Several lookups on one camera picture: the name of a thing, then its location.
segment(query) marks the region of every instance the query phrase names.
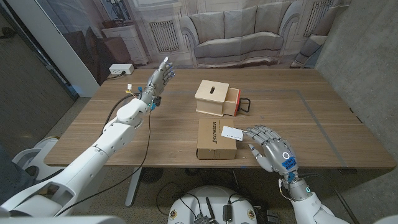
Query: cardboard box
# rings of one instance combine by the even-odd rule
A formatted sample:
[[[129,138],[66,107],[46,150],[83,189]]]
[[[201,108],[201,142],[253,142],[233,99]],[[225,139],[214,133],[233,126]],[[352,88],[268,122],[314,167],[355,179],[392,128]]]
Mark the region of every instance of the cardboard box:
[[[221,136],[223,127],[234,126],[232,119],[199,119],[198,159],[235,159],[236,140]]]

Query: wire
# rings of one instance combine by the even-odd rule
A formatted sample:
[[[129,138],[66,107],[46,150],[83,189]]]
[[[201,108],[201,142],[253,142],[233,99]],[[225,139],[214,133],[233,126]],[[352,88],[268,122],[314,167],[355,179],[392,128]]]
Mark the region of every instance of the wire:
[[[282,193],[282,189],[281,189],[281,188],[279,188],[279,192],[280,192],[280,194],[281,194],[284,198],[286,198],[287,200],[292,201],[291,198],[286,197],[286,196]]]
[[[228,204],[231,203],[231,197],[234,196],[234,195],[239,195],[239,194],[238,194],[238,193],[233,193],[233,194],[231,194],[231,195],[229,196],[229,198],[228,198]]]
[[[180,200],[185,206],[187,206],[187,208],[189,208],[189,210],[191,210],[193,216],[195,217],[195,219],[197,219],[198,217],[195,215],[195,213],[192,211],[192,209],[181,198],[180,198]]]
[[[111,111],[109,112],[108,117],[106,118],[105,124],[104,124],[104,126],[103,126],[103,128],[102,128],[102,130],[101,130],[100,136],[102,135],[102,133],[103,133],[103,131],[104,131],[105,125],[109,122],[109,119],[111,118],[111,116],[112,116],[112,114],[113,114],[113,111],[116,109],[116,107],[117,107],[123,100],[125,100],[125,99],[127,99],[127,98],[129,98],[129,97],[132,97],[132,95],[131,95],[131,94],[128,94],[128,95],[124,96],[123,98],[121,98],[121,99],[112,107]]]
[[[251,201],[251,200],[248,199],[248,198],[240,197],[240,198],[236,199],[235,201],[231,202],[231,205],[232,205],[233,203],[235,203],[235,202],[238,202],[238,201],[242,200],[242,199],[245,199],[245,200],[247,200],[247,201]]]
[[[160,208],[159,208],[159,195],[160,195],[161,191],[162,191],[166,186],[168,186],[168,185],[170,185],[170,184],[176,185],[176,186],[181,190],[181,193],[185,193],[185,194],[189,194],[189,195],[191,195],[191,196],[194,196],[194,197],[197,199],[197,201],[198,201],[198,204],[199,204],[199,211],[200,211],[200,214],[202,215],[199,199],[198,199],[195,195],[193,195],[193,194],[184,192],[184,191],[182,190],[182,188],[181,188],[177,183],[175,183],[175,182],[169,182],[169,183],[165,184],[165,185],[159,190],[159,192],[158,192],[157,195],[156,195],[156,207],[157,207],[158,211],[159,211],[161,214],[167,215],[167,216],[169,215],[169,214],[166,214],[166,213],[164,213],[164,212],[162,212],[162,211],[160,210]],[[192,210],[181,198],[180,198],[180,200],[181,200],[181,202],[182,202],[187,208],[189,208],[189,210],[191,210],[193,216],[195,217],[195,219],[197,219],[197,216],[195,215],[195,212],[193,212],[193,210]]]
[[[350,209],[350,207],[349,207],[349,205],[347,204],[347,202],[346,202],[346,200],[344,199],[344,197],[340,194],[339,191],[337,191],[336,188],[334,188],[334,187],[330,184],[329,180],[328,180],[326,177],[324,177],[324,176],[322,176],[322,175],[320,175],[320,174],[303,174],[303,175],[300,175],[299,177],[302,177],[302,178],[304,178],[304,179],[307,178],[307,177],[320,177],[320,178],[322,178],[322,179],[329,185],[329,187],[335,192],[335,194],[337,195],[338,199],[340,200],[340,202],[343,204],[345,210],[347,211],[349,217],[351,217],[351,219],[354,221],[355,224],[359,224],[358,219],[357,219],[356,216],[354,215],[353,211]]]
[[[121,181],[119,181],[118,183],[116,183],[116,184],[114,184],[114,185],[108,187],[107,189],[102,190],[102,191],[100,191],[100,192],[98,192],[98,193],[96,193],[96,194],[93,194],[92,196],[89,196],[89,197],[87,197],[87,198],[84,198],[83,200],[80,200],[80,201],[74,203],[73,205],[67,207],[66,209],[64,209],[64,210],[62,210],[60,213],[58,213],[58,214],[56,215],[56,217],[60,216],[62,213],[66,212],[67,210],[69,210],[69,209],[72,208],[73,206],[75,206],[75,205],[77,205],[77,204],[79,204],[79,203],[84,202],[85,200],[88,200],[88,199],[90,199],[90,198],[92,198],[92,197],[95,197],[95,196],[97,196],[97,195],[99,195],[99,194],[102,194],[102,193],[105,192],[105,191],[111,190],[112,188],[114,188],[114,187],[116,187],[117,185],[123,183],[125,180],[127,180],[127,179],[130,178],[132,175],[134,175],[137,171],[139,171],[139,169],[141,169],[141,167],[142,167],[142,165],[144,164],[145,159],[147,158],[147,155],[148,155],[148,148],[149,148],[149,141],[150,141],[150,112],[152,112],[152,110],[149,111],[149,117],[148,117],[149,136],[148,136],[147,149],[146,149],[146,151],[145,151],[144,159],[142,160],[142,162],[141,162],[140,166],[138,167],[138,169],[136,169],[136,171],[134,171],[132,174],[128,175],[128,176],[127,176],[126,178],[124,178],[123,180],[121,180]]]
[[[122,71],[122,73],[120,73],[120,74],[118,74],[118,75],[115,75],[115,76],[113,76],[113,77],[107,78],[106,80],[114,80],[114,79],[116,79],[116,78],[122,77],[122,76],[125,75],[125,74],[126,74],[126,71]]]

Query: gray sofa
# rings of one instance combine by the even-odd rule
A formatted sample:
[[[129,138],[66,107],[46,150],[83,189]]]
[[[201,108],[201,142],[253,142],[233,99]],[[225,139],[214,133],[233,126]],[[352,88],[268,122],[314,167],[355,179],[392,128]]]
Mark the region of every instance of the gray sofa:
[[[300,9],[299,2],[273,2],[206,12],[181,17],[180,28],[188,36],[195,67],[278,62],[292,23],[299,20]]]

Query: sofa cushion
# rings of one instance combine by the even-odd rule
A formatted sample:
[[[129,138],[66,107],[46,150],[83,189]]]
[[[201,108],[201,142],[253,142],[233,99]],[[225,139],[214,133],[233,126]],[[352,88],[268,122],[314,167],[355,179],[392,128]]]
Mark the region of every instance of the sofa cushion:
[[[228,57],[202,57],[197,58],[197,64],[219,64],[223,63],[225,66],[240,66],[248,62],[263,62],[264,58],[278,57],[280,50],[257,50],[242,55],[234,55]]]
[[[291,2],[273,2],[257,7],[255,32],[278,33],[280,23]]]
[[[194,14],[190,19],[197,30],[199,43],[224,38],[224,12]]]
[[[279,50],[282,44],[283,37],[271,32],[258,32],[243,37],[208,40],[195,47],[195,56],[197,58],[227,57],[256,50]]]
[[[242,37],[254,33],[257,6],[224,12],[224,37]]]

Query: white robotic arm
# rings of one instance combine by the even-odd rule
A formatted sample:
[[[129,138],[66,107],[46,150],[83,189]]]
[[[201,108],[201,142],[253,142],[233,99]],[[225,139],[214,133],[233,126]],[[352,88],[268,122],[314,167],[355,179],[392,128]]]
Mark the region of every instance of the white robotic arm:
[[[98,140],[65,170],[49,180],[19,192],[2,204],[1,208],[10,212],[12,216],[53,217],[71,213],[73,208],[64,210],[77,202],[80,192],[106,161],[132,141],[136,129],[142,124],[140,116],[160,105],[160,94],[175,75],[172,64],[167,61],[166,57],[149,78],[140,99],[135,98],[120,108],[117,116],[105,125]]]
[[[292,146],[273,130],[259,125],[248,128],[245,133],[263,148],[262,155],[252,144],[249,144],[253,155],[262,168],[268,172],[278,172],[284,178],[283,185],[288,189],[298,224],[344,224],[336,218],[329,208],[322,205],[315,192],[310,191],[304,179],[299,178],[299,166],[295,160]]]

